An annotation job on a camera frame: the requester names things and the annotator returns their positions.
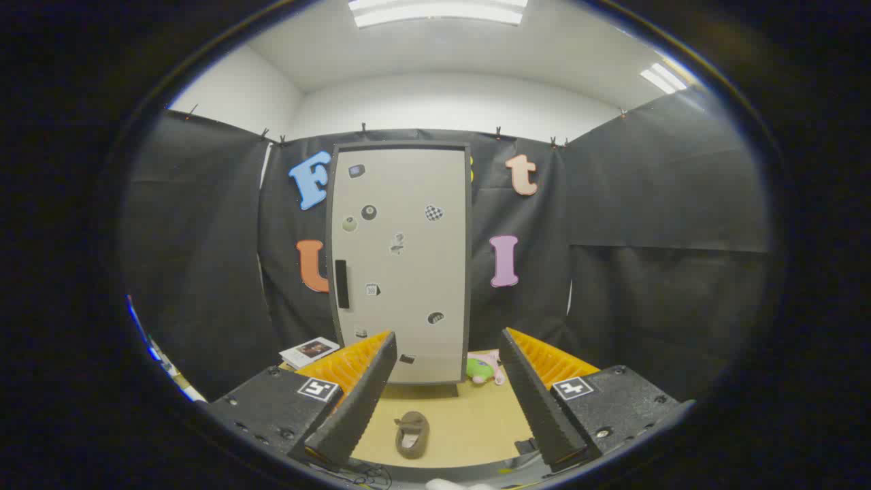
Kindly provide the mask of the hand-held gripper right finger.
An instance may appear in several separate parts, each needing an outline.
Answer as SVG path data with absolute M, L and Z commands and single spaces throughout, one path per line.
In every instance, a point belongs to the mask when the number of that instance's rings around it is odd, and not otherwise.
M 499 355 L 542 461 L 558 472 L 629 448 L 693 406 L 626 365 L 597 368 L 507 328 Z

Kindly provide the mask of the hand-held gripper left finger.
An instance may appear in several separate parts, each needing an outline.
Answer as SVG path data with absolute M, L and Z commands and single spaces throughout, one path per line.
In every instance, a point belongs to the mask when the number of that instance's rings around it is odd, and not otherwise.
M 204 410 L 275 459 L 336 469 L 360 442 L 396 360 L 395 334 L 383 331 L 299 370 L 268 367 Z

